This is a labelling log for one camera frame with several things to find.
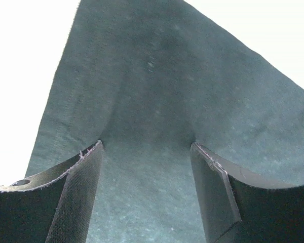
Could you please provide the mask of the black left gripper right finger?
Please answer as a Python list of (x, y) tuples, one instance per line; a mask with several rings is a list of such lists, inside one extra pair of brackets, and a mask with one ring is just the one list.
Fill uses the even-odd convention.
[(267, 179), (190, 148), (206, 242), (304, 242), (304, 185)]

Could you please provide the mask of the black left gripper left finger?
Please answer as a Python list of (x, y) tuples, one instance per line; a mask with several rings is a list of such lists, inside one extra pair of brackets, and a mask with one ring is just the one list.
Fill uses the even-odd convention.
[(101, 141), (0, 186), (0, 242), (86, 242), (103, 157)]

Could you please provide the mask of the black t shirt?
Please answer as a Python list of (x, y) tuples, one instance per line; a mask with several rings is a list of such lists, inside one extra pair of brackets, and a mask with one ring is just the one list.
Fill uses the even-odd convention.
[(97, 141), (86, 242), (205, 242), (191, 144), (304, 185), (304, 89), (184, 1), (81, 1), (27, 174)]

